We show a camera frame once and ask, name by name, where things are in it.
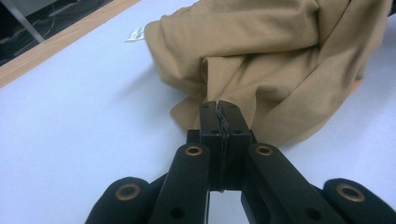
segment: black wire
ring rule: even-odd
[[[72,18],[56,18],[58,23],[61,23],[63,25],[63,27],[59,27],[55,24],[53,26],[52,29],[50,29],[50,25],[51,25],[51,21],[52,18],[46,18],[43,21],[38,22],[35,25],[35,29],[41,34],[45,34],[46,32],[49,31],[49,34],[47,35],[47,37],[51,37],[52,33],[57,33],[62,31],[62,29],[67,28],[68,26],[72,25],[73,23],[75,23],[75,21],[72,21]],[[65,25],[64,21],[70,20],[69,24]],[[26,50],[34,47],[35,45],[37,45],[37,41],[35,39],[32,38],[32,36],[27,32],[27,31],[23,31],[23,34],[19,34],[18,38],[15,38],[14,41],[12,41],[11,43],[7,43],[8,45],[11,45],[11,48],[9,49],[11,52],[13,53],[17,53],[15,56],[21,55],[22,53],[24,53]]]
[[[97,10],[99,8],[99,6],[101,6],[104,2],[105,2],[105,0],[97,0],[97,2],[96,2],[94,7],[85,8],[85,9],[83,9],[81,11],[74,12],[74,13],[69,13],[69,14],[60,13],[58,16],[59,17],[73,17],[73,16],[80,16],[81,14],[85,15],[85,13],[87,13],[87,12],[93,12],[93,11]]]

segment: tan fabric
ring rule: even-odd
[[[198,128],[198,106],[237,104],[261,142],[320,129],[380,45],[391,0],[201,0],[150,23],[163,81],[190,97],[172,114]]]

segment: fabric fold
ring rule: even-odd
[[[201,0],[150,23],[164,82],[189,97],[173,117],[199,128],[205,101],[238,105],[259,141],[280,147],[320,129],[362,78],[391,0]]]

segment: dark floor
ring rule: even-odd
[[[48,7],[29,15],[26,19],[48,39],[93,13],[112,0],[58,0]],[[3,6],[2,16],[8,13]],[[0,35],[0,66],[36,46],[35,39],[9,14],[2,18]]]

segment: crumpled cloth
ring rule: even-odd
[[[201,0],[145,28],[162,80],[188,97],[171,114],[199,128],[199,105],[240,107],[258,141],[318,131],[379,47],[391,0]]]

